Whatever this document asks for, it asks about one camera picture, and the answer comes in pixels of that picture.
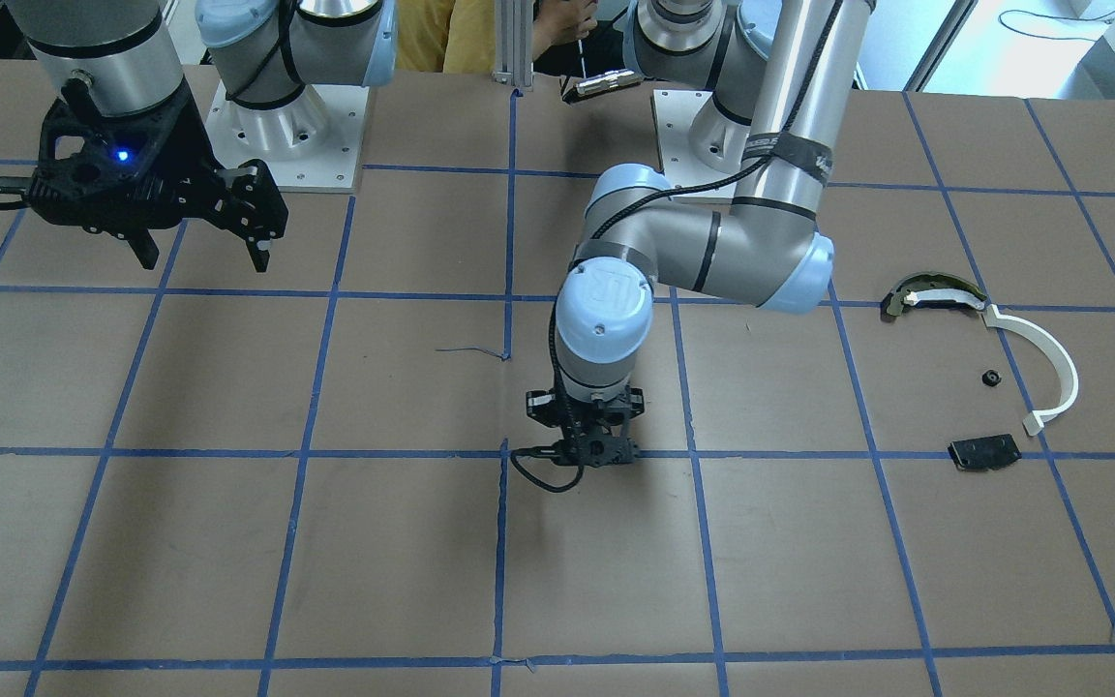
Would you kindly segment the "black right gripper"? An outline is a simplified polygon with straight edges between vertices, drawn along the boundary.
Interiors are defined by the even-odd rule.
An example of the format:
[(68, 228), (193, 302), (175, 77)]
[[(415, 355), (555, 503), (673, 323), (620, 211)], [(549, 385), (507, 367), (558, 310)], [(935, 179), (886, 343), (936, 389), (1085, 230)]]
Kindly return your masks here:
[(242, 238), (256, 273), (283, 238), (287, 203), (266, 163), (225, 167), (213, 153), (187, 80), (157, 105), (110, 116), (87, 78), (71, 76), (45, 115), (39, 159), (23, 201), (50, 224), (127, 238), (140, 267), (154, 270), (152, 229), (200, 217)]

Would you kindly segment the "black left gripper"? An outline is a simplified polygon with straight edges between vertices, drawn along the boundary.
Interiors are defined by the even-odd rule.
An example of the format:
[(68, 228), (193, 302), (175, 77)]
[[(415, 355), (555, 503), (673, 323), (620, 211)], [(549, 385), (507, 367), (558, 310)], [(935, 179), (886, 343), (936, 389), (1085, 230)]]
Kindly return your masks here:
[(565, 437), (550, 446), (531, 447), (530, 455), (553, 459), (558, 465), (592, 468), (631, 464), (639, 456), (639, 446), (631, 438), (631, 422), (646, 409), (641, 388), (628, 385), (624, 393), (607, 401), (569, 397), (561, 407), (559, 428), (566, 429)]

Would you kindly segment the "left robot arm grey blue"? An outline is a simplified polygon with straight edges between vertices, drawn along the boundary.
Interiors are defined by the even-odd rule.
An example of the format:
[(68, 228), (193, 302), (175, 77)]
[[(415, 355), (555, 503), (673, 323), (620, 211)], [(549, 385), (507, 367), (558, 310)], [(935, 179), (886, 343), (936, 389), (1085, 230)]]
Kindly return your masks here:
[(597, 178), (547, 325), (553, 385), (526, 397), (558, 428), (547, 459), (576, 472), (637, 458), (631, 423), (644, 394), (631, 376), (653, 323), (655, 285), (772, 312), (823, 299), (833, 243), (817, 212), (853, 89), (873, 1), (783, 1), (774, 28), (756, 1), (636, 1), (629, 70), (707, 93), (694, 119), (707, 172), (678, 184), (641, 164)]

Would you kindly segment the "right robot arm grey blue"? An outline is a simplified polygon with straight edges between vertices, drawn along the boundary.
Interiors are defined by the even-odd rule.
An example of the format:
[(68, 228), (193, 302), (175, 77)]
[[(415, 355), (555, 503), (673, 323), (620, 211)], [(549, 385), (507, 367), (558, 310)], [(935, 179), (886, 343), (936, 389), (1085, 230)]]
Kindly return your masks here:
[(151, 269), (152, 230), (198, 217), (242, 239), (256, 272), (288, 210), (273, 165), (334, 151), (319, 85), (384, 85), (397, 62), (394, 1), (198, 1), (198, 38), (223, 87), (222, 162), (155, 1), (12, 1), (57, 89), (13, 209), (128, 244)]

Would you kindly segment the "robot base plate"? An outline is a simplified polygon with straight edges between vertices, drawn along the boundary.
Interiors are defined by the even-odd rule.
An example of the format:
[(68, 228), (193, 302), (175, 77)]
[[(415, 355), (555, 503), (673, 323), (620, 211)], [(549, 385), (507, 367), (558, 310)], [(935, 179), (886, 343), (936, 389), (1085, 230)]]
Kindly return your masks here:
[[(773, 118), (784, 125), (791, 110), (793, 96), (786, 105), (780, 105), (780, 98), (767, 97), (760, 91), (753, 98), (752, 110), (746, 114), (746, 124), (740, 124), (721, 110), (720, 101), (712, 97), (721, 97), (720, 91), (677, 91), (673, 88), (656, 89), (653, 91), (653, 113), (656, 123), (656, 142), (660, 159), (665, 165), (665, 177), (673, 187), (682, 188), (680, 197), (690, 202), (730, 203), (738, 186), (746, 185), (741, 180), (738, 184), (729, 184), (708, 193), (689, 193), (696, 185), (707, 184), (734, 175), (741, 168), (740, 156), (744, 145), (752, 133), (752, 119), (758, 106), (774, 107)], [(820, 107), (811, 114), (804, 108), (792, 129), (801, 137), (821, 141), (828, 147), (835, 147), (840, 136), (840, 120), (832, 119), (828, 109)], [(793, 204), (799, 209), (818, 210), (823, 187), (815, 180), (798, 170), (797, 178), (770, 181), (762, 184), (760, 193), (752, 194), (759, 199), (769, 199), (780, 203)]]

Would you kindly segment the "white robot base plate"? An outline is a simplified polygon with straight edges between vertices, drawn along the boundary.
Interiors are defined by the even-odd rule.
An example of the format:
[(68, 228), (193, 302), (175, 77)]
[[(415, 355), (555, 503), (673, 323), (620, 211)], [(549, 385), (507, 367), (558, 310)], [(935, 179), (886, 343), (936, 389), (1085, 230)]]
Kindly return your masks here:
[(253, 110), (220, 85), (204, 125), (225, 165), (261, 159), (283, 193), (350, 195), (372, 96), (362, 85), (307, 85), (290, 105)]

